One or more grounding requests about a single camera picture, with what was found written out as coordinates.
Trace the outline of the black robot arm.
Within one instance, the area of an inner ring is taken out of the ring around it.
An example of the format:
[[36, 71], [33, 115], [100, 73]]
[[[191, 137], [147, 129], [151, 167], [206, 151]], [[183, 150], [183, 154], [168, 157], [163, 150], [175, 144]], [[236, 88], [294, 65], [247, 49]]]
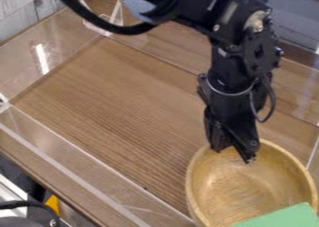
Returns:
[[258, 112], [276, 102], [272, 70], [283, 55], [268, 0], [123, 1], [142, 21], [175, 21], [208, 37], [212, 62], [198, 77], [207, 139], [215, 151], [234, 147], [252, 162], [260, 147], [256, 124], [268, 120]]

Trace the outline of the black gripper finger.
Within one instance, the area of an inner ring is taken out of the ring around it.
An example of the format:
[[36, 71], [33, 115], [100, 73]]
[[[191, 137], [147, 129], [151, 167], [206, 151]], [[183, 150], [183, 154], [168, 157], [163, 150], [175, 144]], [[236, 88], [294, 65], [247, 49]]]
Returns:
[[204, 109], [204, 128], [207, 139], [215, 152], [223, 151], [232, 145], [228, 133], [208, 108]]
[[259, 136], [251, 135], [239, 137], [234, 135], [232, 142], [243, 162], [252, 163], [260, 148]]

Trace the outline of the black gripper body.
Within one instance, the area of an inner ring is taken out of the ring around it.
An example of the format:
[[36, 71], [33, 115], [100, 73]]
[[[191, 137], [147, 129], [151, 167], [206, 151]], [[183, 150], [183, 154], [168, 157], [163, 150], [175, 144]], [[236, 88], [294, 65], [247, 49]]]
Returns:
[[258, 135], [256, 124], [272, 116], [276, 97], [272, 90], [272, 74], [248, 82], [243, 89], [231, 90], [211, 74], [198, 77], [198, 93], [216, 120], [232, 136]]

